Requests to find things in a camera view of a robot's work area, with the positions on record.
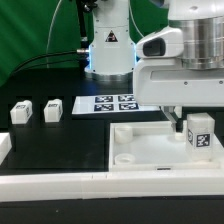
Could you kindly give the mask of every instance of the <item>marker sheet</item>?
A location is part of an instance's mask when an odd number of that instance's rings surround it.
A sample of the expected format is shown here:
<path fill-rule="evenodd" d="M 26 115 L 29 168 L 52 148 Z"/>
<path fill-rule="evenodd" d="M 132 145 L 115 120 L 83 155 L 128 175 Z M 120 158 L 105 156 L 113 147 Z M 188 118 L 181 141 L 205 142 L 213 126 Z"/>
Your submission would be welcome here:
<path fill-rule="evenodd" d="M 76 97 L 72 114 L 159 111 L 157 106 L 140 106 L 132 94 Z"/>

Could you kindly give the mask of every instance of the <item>white platform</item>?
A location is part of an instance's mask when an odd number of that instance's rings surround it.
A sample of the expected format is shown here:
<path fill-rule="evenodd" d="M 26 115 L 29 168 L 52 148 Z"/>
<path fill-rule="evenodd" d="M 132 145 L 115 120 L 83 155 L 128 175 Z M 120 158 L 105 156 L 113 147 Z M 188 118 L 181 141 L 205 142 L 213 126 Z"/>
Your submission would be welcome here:
<path fill-rule="evenodd" d="M 224 195 L 224 149 L 216 137 L 212 161 L 195 163 L 170 122 L 129 123 L 134 135 L 126 144 L 114 142 L 120 125 L 111 124 L 109 172 L 0 176 L 0 201 Z M 121 153 L 135 163 L 116 165 Z"/>

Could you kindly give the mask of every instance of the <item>green backdrop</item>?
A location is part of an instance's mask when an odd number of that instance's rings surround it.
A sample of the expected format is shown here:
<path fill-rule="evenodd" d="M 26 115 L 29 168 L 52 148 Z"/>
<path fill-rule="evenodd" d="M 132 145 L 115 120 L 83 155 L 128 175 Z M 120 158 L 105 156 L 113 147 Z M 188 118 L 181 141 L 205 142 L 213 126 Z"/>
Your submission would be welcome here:
<path fill-rule="evenodd" d="M 46 52 L 49 28 L 58 1 L 0 1 L 0 85 L 19 63 Z M 149 0 L 131 0 L 131 4 L 136 24 L 144 35 L 166 26 L 167 10 L 157 9 Z M 91 40 L 91 15 L 86 15 L 86 25 Z M 130 25 L 131 38 L 137 42 L 140 37 Z M 50 52 L 75 50 L 79 48 L 79 40 L 75 1 L 63 0 L 52 33 Z"/>

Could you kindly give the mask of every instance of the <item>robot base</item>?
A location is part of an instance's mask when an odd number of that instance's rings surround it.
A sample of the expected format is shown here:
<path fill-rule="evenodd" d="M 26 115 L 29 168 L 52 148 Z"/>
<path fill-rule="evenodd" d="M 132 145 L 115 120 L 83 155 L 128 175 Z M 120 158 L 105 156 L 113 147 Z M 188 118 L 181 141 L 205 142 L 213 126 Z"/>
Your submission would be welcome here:
<path fill-rule="evenodd" d="M 85 77 L 88 79 L 93 79 L 101 82 L 124 82 L 132 79 L 133 72 L 124 74 L 98 74 L 88 70 L 85 70 Z"/>

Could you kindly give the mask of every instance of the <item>black table surface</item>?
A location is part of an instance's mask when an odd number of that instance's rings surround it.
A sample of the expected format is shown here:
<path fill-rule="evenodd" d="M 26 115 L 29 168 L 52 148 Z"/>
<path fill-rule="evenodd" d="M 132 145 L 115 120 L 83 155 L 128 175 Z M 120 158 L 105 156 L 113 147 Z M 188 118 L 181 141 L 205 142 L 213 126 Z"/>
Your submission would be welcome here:
<path fill-rule="evenodd" d="M 78 69 L 40 69 L 18 73 L 0 87 L 0 133 L 10 132 L 12 149 L 0 175 L 108 171 L 111 123 L 166 120 L 157 112 L 72 115 L 76 96 L 132 93 L 132 83 L 86 80 Z M 59 123 L 46 124 L 48 100 L 63 101 Z M 12 125 L 10 110 L 31 100 L 26 125 Z M 185 108 L 206 112 L 216 120 L 223 143 L 222 108 Z M 224 197 L 150 197 L 104 200 L 18 202 L 0 204 L 0 223 L 224 223 Z"/>

